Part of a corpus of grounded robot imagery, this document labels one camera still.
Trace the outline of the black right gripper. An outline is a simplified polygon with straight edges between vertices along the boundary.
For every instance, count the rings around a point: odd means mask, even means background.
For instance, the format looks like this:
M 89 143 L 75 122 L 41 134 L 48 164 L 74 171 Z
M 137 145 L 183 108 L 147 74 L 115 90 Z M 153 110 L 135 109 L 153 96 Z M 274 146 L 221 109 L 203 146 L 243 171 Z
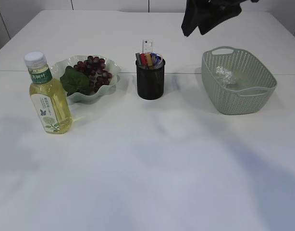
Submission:
M 187 0 L 181 29 L 188 37 L 198 27 L 205 35 L 222 22 L 241 13 L 244 0 Z

